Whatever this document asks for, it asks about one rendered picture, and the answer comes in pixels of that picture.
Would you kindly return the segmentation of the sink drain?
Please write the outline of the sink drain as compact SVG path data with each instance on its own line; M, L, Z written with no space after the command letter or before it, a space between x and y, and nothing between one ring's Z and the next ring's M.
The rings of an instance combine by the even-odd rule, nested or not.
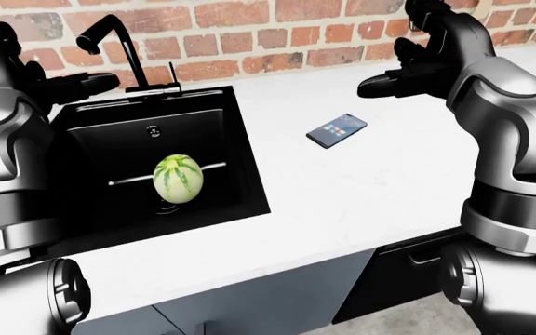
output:
M165 215L165 214L171 214L175 211L178 211L180 208L182 208L181 204L174 204L169 203L166 200L158 200L155 208L154 208L154 214L157 215Z

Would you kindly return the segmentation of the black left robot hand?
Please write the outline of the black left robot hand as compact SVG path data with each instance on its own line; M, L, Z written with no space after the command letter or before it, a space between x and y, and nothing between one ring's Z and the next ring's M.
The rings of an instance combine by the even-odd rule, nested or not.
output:
M0 88L26 94L46 113L53 105L87 100L118 88L120 80L111 73L79 73L48 78L35 60L20 59L21 46L10 24L0 21Z

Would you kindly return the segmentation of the black smartphone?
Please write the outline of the black smartphone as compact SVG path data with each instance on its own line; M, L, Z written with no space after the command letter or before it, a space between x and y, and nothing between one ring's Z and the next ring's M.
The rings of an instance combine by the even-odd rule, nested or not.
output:
M351 114L342 114L338 118L306 133L306 137L320 147L328 149L362 130L367 124L367 122Z

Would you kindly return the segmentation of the grey cabinet door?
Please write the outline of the grey cabinet door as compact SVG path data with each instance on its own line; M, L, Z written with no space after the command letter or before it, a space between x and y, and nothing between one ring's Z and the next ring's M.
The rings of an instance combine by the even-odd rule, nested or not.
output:
M79 323L72 335L301 335L327 326L373 252Z

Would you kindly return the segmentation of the green striped melon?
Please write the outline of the green striped melon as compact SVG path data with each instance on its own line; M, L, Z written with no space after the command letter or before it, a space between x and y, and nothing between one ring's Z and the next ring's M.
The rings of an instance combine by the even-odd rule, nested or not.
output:
M153 184L163 200L172 204L194 200L204 184L201 167L189 155L169 155L154 168Z

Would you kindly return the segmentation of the black sink basin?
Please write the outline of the black sink basin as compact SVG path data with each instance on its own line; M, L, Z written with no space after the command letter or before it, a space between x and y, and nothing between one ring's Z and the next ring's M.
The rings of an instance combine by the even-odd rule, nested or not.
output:
M268 214L269 203L230 86L64 106L51 123L49 164L67 235L51 256L110 248ZM189 155L203 169L199 195L171 214L156 165Z

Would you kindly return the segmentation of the dark cabinet drawer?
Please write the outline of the dark cabinet drawer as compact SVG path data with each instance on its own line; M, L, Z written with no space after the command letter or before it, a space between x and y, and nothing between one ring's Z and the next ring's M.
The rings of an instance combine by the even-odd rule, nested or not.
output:
M440 250L468 239L451 228L376 248L334 316L334 325L441 292Z

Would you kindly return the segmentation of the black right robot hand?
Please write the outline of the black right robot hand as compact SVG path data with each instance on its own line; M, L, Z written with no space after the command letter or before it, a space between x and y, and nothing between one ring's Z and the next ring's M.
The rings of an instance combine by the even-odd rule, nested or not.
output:
M400 68L363 80L363 99L428 94L446 99L459 74L468 66L496 55L489 32L468 13L455 13L443 0L407 0L412 29L429 35L425 46L397 38L394 53Z

